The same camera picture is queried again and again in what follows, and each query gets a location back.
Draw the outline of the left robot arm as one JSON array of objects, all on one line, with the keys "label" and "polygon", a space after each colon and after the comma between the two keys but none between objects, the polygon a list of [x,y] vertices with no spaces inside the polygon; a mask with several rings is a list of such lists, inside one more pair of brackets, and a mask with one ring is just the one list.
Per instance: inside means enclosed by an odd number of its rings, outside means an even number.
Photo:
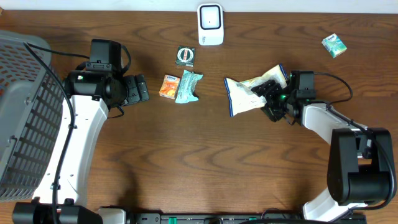
[{"label": "left robot arm", "polygon": [[16,203],[14,223],[134,223],[115,206],[86,208],[87,177],[96,142],[112,107],[148,100],[145,78],[74,70],[65,80],[67,97],[52,156],[31,202]]}]

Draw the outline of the orange tissue pack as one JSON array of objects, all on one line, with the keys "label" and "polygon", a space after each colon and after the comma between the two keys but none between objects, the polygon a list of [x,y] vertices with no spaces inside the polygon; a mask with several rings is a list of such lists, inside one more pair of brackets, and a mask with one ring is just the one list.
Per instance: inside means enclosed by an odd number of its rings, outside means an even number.
[{"label": "orange tissue pack", "polygon": [[180,84],[180,78],[172,75],[165,75],[159,95],[164,98],[175,99]]}]

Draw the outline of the grey plastic basket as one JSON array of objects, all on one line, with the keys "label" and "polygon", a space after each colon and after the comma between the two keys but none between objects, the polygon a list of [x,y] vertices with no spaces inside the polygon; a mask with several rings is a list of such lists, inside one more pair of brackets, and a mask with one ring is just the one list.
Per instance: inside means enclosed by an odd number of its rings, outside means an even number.
[{"label": "grey plastic basket", "polygon": [[63,95],[40,37],[1,31],[1,201],[30,199],[49,165]]}]

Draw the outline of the dark green round-logo packet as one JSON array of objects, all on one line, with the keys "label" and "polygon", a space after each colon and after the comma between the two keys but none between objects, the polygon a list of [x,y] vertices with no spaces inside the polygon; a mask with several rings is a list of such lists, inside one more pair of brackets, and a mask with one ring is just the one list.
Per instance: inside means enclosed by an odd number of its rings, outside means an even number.
[{"label": "dark green round-logo packet", "polygon": [[175,63],[180,66],[193,67],[195,52],[194,47],[178,46]]}]

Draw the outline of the teal tissue pack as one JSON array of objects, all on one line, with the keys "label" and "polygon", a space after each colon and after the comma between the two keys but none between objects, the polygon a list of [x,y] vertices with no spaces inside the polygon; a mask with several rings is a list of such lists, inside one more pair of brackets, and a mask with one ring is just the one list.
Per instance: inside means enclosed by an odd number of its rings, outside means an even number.
[{"label": "teal tissue pack", "polygon": [[343,41],[335,33],[325,37],[322,40],[322,46],[324,46],[333,58],[336,58],[347,50]]}]

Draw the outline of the light teal snack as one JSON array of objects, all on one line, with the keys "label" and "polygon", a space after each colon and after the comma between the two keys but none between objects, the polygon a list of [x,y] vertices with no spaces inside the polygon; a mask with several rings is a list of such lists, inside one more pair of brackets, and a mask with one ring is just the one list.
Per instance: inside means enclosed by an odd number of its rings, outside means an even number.
[{"label": "light teal snack", "polygon": [[193,101],[198,101],[198,97],[194,95],[194,92],[197,82],[202,78],[202,74],[197,74],[188,70],[184,70],[175,102],[178,104],[185,104]]}]

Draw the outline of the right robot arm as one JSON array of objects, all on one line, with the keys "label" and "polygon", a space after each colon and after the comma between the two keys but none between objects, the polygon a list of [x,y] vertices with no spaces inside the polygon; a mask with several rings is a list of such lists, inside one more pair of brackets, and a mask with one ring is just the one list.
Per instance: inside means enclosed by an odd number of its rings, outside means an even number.
[{"label": "right robot arm", "polygon": [[391,134],[369,128],[316,99],[313,71],[294,70],[286,86],[275,80],[252,87],[266,100],[262,111],[276,122],[286,115],[330,145],[327,188],[302,207],[301,219],[284,223],[334,223],[355,210],[379,210],[397,191]]}]

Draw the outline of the yellow snack bag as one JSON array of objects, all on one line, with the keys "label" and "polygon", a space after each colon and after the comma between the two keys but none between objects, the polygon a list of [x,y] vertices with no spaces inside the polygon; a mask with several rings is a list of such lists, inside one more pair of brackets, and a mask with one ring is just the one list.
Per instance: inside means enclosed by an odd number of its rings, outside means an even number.
[{"label": "yellow snack bag", "polygon": [[268,80],[274,80],[281,87],[287,86],[288,76],[282,66],[278,64],[263,75],[245,81],[237,82],[231,78],[224,79],[228,100],[229,115],[231,117],[256,108],[262,108],[266,104],[264,96],[257,96],[251,89],[264,84]]}]

